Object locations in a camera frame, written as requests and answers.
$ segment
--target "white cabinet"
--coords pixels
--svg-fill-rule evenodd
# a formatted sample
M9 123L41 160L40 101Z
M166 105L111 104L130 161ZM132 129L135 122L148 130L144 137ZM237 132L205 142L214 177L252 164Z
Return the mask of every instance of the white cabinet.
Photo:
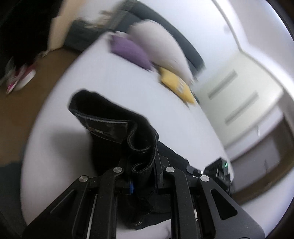
M283 89L267 71L239 53L195 93L227 147L259 123L281 98Z

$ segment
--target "yellow pillow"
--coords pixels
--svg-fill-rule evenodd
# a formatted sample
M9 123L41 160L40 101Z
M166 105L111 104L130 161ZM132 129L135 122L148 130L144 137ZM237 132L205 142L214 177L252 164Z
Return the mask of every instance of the yellow pillow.
M161 82L170 88L183 101L195 104L195 98L192 95L188 85L176 74L165 68L159 68L161 74Z

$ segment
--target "white wall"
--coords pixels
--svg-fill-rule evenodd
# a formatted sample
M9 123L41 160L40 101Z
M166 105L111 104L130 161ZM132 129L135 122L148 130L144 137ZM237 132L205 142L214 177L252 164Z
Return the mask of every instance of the white wall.
M111 10L118 0L87 0L80 17L98 18L101 10ZM177 28L195 47L206 69L198 76L204 82L238 52L237 44L222 15L210 0L141 0Z
M255 3L261 2L261 0L239 0L239 1L232 1L232 5L234 3L240 4L240 7L235 8L239 10L235 10L232 5L229 3L229 0L213 0L216 4L220 7L220 9L225 13L226 18L228 19L234 34L236 35L237 42L240 46L240 49L251 56L253 59L258 61L262 66L267 68L267 70L280 82L280 84L286 89L289 93L292 100L294 100L294 77L290 74L290 71L286 70L286 67L283 66L281 63L278 64L277 60L273 57L270 57L269 53L265 53L264 50L262 51L258 48L257 45L253 45L249 43L248 38L250 36L254 37L254 34L258 35L263 31L262 27L258 30L252 31L252 34L249 34L248 29L245 34L244 28L240 21L240 17L236 14L237 11L242 12L243 4L244 4L244 11L247 12L248 16L247 20L250 21L251 10L252 13L255 11L250 7L246 9L245 5L246 2ZM245 21L246 18L243 18L243 25L246 25ZM293 196L294 196L294 168L278 183L276 183L273 187L271 187L268 191L264 194L256 197L255 199L245 203L242 205L242 208L263 228L265 235L267 236L272 229L279 223L280 219L283 217L284 213L288 209ZM274 200L275 196L280 195L280 200Z
M229 0L250 45L280 64L294 78L294 41L278 14L265 0Z

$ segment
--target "wooden floor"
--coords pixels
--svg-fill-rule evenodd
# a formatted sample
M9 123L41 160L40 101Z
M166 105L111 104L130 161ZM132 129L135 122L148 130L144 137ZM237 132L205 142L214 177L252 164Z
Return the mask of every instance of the wooden floor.
M0 88L0 166L21 159L35 118L52 88L78 54L59 49L36 62L35 77L20 91Z

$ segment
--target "purple pillow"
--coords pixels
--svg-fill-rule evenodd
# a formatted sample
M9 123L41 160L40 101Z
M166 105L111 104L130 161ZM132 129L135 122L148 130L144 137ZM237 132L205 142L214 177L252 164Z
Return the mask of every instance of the purple pillow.
M147 53L127 38L112 35L111 52L146 70L151 70Z

